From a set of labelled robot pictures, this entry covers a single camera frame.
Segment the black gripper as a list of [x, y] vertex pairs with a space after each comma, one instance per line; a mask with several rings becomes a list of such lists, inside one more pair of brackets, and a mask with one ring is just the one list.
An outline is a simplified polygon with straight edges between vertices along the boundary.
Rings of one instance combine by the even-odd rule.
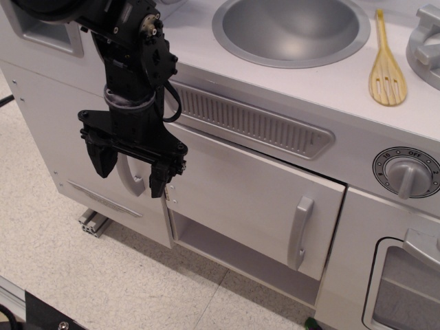
[[102, 178], [109, 176], [123, 153], [151, 165], [151, 197], [160, 198], [171, 177], [181, 175], [186, 167], [187, 146], [166, 129], [153, 105], [135, 111], [82, 110], [78, 119], [83, 123], [81, 138]]

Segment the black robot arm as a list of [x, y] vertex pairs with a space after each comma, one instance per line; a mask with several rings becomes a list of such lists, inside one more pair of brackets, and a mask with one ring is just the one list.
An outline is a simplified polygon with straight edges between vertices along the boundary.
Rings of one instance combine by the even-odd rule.
[[117, 171], [133, 195], [149, 189], [164, 194], [171, 179], [186, 167], [187, 146], [166, 129], [180, 112], [164, 115], [166, 94], [177, 57], [164, 37], [154, 1], [2, 1], [16, 33], [37, 26], [75, 22], [93, 38], [104, 63], [107, 111], [82, 110], [81, 137], [97, 174]]

